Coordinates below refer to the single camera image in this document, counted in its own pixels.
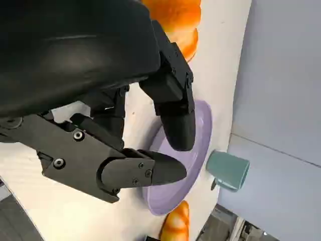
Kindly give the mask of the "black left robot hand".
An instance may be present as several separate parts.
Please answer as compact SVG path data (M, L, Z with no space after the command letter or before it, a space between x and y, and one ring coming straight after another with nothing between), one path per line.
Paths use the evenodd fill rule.
M109 203L174 183L177 159L124 147L132 83L177 151L196 136L193 73L139 1L1 1L1 141L36 150L47 178Z

